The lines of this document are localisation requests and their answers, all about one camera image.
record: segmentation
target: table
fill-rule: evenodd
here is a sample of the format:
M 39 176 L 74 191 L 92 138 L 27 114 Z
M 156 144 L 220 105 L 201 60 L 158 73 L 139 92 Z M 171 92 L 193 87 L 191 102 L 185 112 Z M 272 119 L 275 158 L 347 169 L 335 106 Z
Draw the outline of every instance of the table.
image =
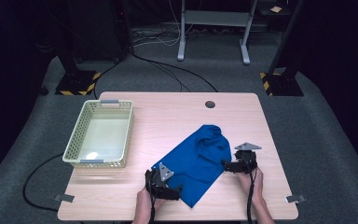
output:
M 185 58 L 186 48 L 186 24 L 203 24 L 203 25 L 222 25 L 222 26 L 239 26 L 245 27 L 243 39 L 240 40 L 242 61 L 244 64 L 250 64 L 246 42 L 251 30 L 252 20 L 255 14 L 257 0 L 252 0 L 251 10 L 249 12 L 221 12 L 221 11 L 200 11 L 186 10 L 186 0 L 182 0 L 181 11 L 181 31 L 180 43 L 178 50 L 178 61 Z
M 265 174 L 264 197 L 274 219 L 295 219 L 296 205 L 258 97 L 222 92 L 103 92 L 100 99 L 133 100 L 134 122 L 127 166 L 122 169 L 74 169 L 62 202 L 61 220 L 132 220 L 136 193 L 145 185 L 145 171 L 202 124 L 215 124 L 231 146 L 261 146 L 257 162 Z M 205 102 L 213 101 L 215 108 Z M 246 196 L 237 177 L 223 172 L 200 201 L 189 208 L 168 201 L 156 220 L 245 220 Z

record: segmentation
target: blue cloth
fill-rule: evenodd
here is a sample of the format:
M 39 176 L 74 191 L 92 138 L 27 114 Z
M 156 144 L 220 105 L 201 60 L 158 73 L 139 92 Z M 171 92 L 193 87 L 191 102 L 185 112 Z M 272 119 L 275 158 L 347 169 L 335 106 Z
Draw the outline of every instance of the blue cloth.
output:
M 224 166 L 222 160 L 231 161 L 228 140 L 215 125 L 202 125 L 182 143 L 175 147 L 152 169 L 162 162 L 173 171 L 168 186 L 181 189 L 181 199 L 193 207 L 219 177 Z

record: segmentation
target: black and yellow hazard tape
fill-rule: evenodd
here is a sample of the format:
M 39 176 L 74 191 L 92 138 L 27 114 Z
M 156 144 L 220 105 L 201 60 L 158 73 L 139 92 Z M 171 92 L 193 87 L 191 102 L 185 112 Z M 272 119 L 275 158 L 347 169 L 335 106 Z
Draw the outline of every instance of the black and yellow hazard tape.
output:
M 98 79 L 101 77 L 101 73 L 96 73 L 90 79 L 89 84 L 85 84 L 82 88 L 77 90 L 70 90 L 68 88 L 59 88 L 56 90 L 56 94 L 58 95 L 90 95 L 95 88 L 95 85 Z
M 274 76 L 280 76 L 280 73 L 274 73 Z M 267 80 L 267 74 L 266 73 L 260 73 L 261 80 L 263 81 L 264 90 L 266 91 L 266 94 L 269 96 L 272 96 L 272 90 L 269 85 L 269 81 Z

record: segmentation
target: stand base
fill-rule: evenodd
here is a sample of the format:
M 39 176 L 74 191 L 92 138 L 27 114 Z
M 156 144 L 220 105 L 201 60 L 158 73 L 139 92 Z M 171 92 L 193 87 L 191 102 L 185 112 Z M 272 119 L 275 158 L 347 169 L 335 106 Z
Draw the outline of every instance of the stand base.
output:
M 266 94 L 270 96 L 304 96 L 296 80 L 288 79 L 279 73 L 260 73 Z
M 65 73 L 56 88 L 57 95 L 90 95 L 101 73 L 95 71 L 78 71 L 71 75 Z

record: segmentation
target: wooden tabletop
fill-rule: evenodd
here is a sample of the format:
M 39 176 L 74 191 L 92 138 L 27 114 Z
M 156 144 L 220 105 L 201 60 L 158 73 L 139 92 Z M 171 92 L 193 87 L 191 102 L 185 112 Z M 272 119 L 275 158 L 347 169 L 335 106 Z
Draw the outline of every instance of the wooden tabletop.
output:
M 74 169 L 65 194 L 75 198 L 72 203 L 62 202 L 59 219 L 132 220 L 136 193 L 145 185 L 145 171 L 203 124 L 221 128 L 232 154 L 235 146 L 245 142 L 261 146 L 255 152 L 264 173 L 268 209 L 274 219 L 297 218 L 296 205 L 285 200 L 292 192 L 255 94 L 109 91 L 100 99 L 133 101 L 127 166 Z M 205 106 L 207 101 L 213 101 L 215 107 Z M 168 201 L 155 220 L 245 220 L 246 199 L 238 178 L 223 172 L 193 208 L 182 201 Z

